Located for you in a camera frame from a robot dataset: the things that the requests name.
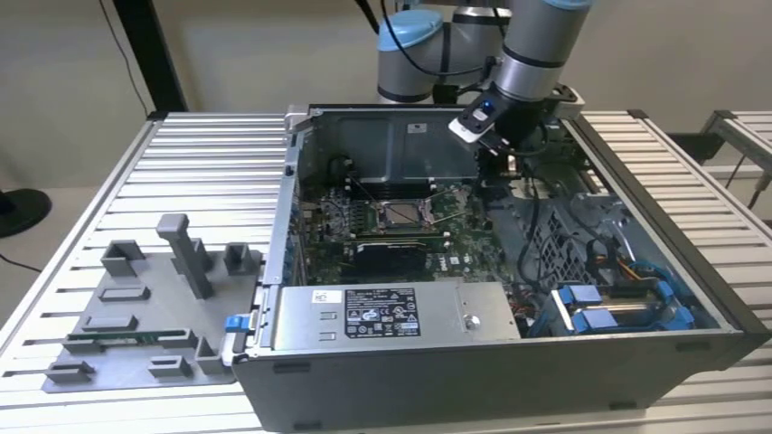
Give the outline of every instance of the sticker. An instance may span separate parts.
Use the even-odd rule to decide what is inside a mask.
[[[328,289],[313,289],[310,303],[340,303],[342,302],[342,292]]]
[[[413,288],[348,289],[345,292],[349,338],[421,335]]]

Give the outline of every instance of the black pole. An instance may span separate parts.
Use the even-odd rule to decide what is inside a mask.
[[[112,0],[157,111],[186,111],[153,0]]]

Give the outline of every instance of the green circuit board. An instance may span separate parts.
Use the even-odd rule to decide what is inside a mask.
[[[482,204],[470,192],[470,185],[445,183],[422,200],[349,201],[328,194],[304,216],[308,283],[512,280]],[[354,253],[389,243],[421,250],[424,266],[396,276],[352,277]]]

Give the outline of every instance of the barcode label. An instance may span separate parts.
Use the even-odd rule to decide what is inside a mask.
[[[342,291],[314,289],[310,296],[310,303],[342,303]]]

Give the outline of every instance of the metal frame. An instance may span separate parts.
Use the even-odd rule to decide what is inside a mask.
[[[633,119],[624,111],[589,112],[585,119],[756,317],[772,328],[772,237],[761,223],[712,184],[712,176],[649,120]],[[136,237],[144,249],[160,251],[160,246],[148,245],[153,226],[145,222],[161,206],[190,212],[192,229],[212,249],[225,231],[222,236],[232,239],[238,232],[250,247],[266,251],[273,199],[265,188],[284,169],[284,161],[274,163],[284,159],[284,122],[282,115],[172,114],[145,124],[0,331],[0,429],[260,430],[238,384],[52,395],[40,392],[40,371],[60,351],[57,339],[70,330],[73,315],[101,276],[104,240]],[[597,176],[593,180],[602,188]],[[204,205],[209,211],[201,211]],[[438,424],[398,432],[757,432],[772,426],[770,379],[772,344],[766,344],[725,371],[692,376],[645,411]],[[366,433],[393,431],[368,429]]]

